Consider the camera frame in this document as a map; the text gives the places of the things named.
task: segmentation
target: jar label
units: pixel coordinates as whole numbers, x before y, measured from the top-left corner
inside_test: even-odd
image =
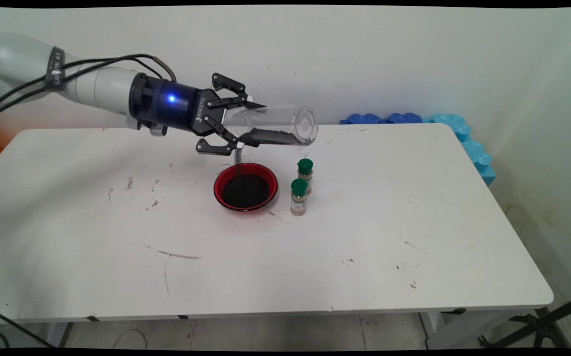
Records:
[[[292,200],[292,210],[294,210],[295,212],[300,212],[301,210],[305,209],[305,203],[306,201],[301,201],[301,203],[297,203],[296,201]]]

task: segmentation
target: container lid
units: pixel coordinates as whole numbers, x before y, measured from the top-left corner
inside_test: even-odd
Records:
[[[297,178],[292,181],[292,193],[295,196],[304,196],[308,192],[308,181],[305,179]]]
[[[310,105],[301,105],[292,117],[294,124],[294,136],[299,144],[308,146],[314,142],[319,133],[319,123],[317,114]]]
[[[310,174],[312,172],[312,166],[314,164],[312,163],[312,160],[309,160],[308,158],[303,158],[303,160],[299,161],[299,172],[301,174]]]

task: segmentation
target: red bowl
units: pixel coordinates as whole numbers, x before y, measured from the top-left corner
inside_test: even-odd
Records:
[[[260,205],[255,205],[254,207],[249,208],[238,208],[233,207],[224,202],[222,198],[222,191],[224,191],[224,186],[235,176],[239,174],[251,174],[254,176],[259,176],[263,180],[268,183],[268,189],[270,190],[270,195],[268,195],[268,199],[265,200]],[[219,176],[215,179],[215,184],[213,185],[213,193],[215,194],[215,199],[222,204],[223,207],[227,209],[234,210],[236,212],[249,212],[251,210],[257,210],[258,208],[263,207],[264,205],[270,203],[270,201],[277,195],[277,188],[279,185],[277,184],[277,177],[271,170],[263,167],[263,165],[258,164],[238,164],[232,167],[225,169]]]

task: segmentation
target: blue foam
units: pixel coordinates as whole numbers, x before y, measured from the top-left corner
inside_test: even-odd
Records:
[[[352,114],[345,120],[341,120],[341,125],[361,125],[361,124],[380,124],[380,117],[374,114],[358,115]]]
[[[462,142],[462,147],[468,154],[468,157],[471,158],[473,164],[477,168],[479,173],[482,173],[489,167],[490,163],[492,162],[492,157],[484,152],[484,146],[479,142],[470,138],[470,136]]]
[[[388,124],[421,124],[422,118],[414,113],[393,113],[387,117]]]
[[[492,167],[487,166],[485,167],[485,171],[481,173],[481,177],[483,178],[485,185],[490,185],[494,178],[496,178],[496,173],[492,170]]]
[[[466,125],[466,120],[463,117],[455,114],[442,115],[437,114],[426,119],[426,122],[439,122],[440,124],[447,124],[453,132],[459,142],[464,142],[468,135],[471,133],[471,127]]]

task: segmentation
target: spice jar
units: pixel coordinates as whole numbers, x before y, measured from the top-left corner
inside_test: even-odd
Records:
[[[305,179],[297,178],[292,181],[292,204],[290,205],[290,211],[295,216],[301,216],[305,214],[308,197],[308,183]]]
[[[314,165],[308,158],[299,161],[299,178],[306,180],[308,184],[308,194],[312,192],[312,166]]]

